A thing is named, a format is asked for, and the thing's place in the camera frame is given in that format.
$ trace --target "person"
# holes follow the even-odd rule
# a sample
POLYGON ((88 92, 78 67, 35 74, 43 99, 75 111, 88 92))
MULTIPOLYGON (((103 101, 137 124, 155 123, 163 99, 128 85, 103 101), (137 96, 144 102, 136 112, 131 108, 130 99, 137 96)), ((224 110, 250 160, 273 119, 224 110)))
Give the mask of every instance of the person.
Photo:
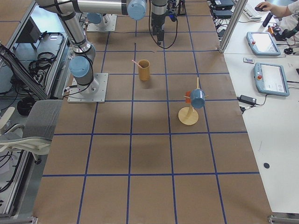
MULTIPOLYGON (((276 17, 282 17, 282 20, 278 23, 282 31, 285 29, 293 30, 298 24, 299 0, 289 4, 288 6, 278 6, 268 1, 264 1, 257 4, 256 7, 261 8, 262 11, 271 11, 271 13, 276 17)), ((297 44, 299 43, 298 32, 294 36, 294 41, 297 44)))

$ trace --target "white mounting plate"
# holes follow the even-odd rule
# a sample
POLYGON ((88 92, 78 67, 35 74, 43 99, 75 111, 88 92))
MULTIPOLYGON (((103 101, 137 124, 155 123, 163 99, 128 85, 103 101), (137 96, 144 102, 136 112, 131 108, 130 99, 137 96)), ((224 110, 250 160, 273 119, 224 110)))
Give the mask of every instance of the white mounting plate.
MULTIPOLYGON (((104 103, 106 97, 107 83, 108 83, 108 73, 95 73, 94 78, 99 82, 99 90, 96 93, 91 93, 88 96, 84 96, 78 92, 77 88, 73 88, 70 94, 76 93, 68 97, 69 103, 104 103)), ((75 79, 73 79, 72 85, 77 85, 75 79)))
POLYGON ((110 22, 106 27, 97 27, 93 23, 90 23, 87 26, 87 32, 111 32, 115 31, 115 26, 116 26, 116 19, 117 15, 113 14, 110 16, 110 22))

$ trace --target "wooden disc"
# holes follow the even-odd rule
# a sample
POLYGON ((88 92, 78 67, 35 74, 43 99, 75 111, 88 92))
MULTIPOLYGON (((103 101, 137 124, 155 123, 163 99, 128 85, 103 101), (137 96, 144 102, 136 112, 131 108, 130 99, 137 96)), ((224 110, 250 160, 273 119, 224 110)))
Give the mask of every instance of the wooden disc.
POLYGON ((183 107, 178 112, 178 119, 185 125, 194 125, 198 121, 196 110, 190 110, 189 107, 183 107))

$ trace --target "straw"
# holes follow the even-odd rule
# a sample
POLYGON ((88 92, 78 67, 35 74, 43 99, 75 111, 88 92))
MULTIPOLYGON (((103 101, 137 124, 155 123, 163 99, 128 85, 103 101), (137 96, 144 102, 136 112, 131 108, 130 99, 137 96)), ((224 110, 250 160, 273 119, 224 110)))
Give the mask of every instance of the straw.
POLYGON ((138 63, 137 63, 136 61, 134 61, 133 59, 132 59, 132 62, 134 62, 135 64, 137 64, 139 68, 141 68, 141 69, 143 68, 140 64, 138 64, 138 63))

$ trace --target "computer mouse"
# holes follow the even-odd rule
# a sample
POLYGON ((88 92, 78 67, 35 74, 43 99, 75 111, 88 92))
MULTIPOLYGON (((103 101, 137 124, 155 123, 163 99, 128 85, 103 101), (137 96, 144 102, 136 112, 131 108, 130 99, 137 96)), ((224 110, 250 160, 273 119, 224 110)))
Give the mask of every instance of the computer mouse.
POLYGON ((263 6, 263 7, 255 7, 254 9, 256 10, 256 11, 259 11, 259 12, 262 12, 263 11, 263 8, 266 8, 267 6, 263 6))

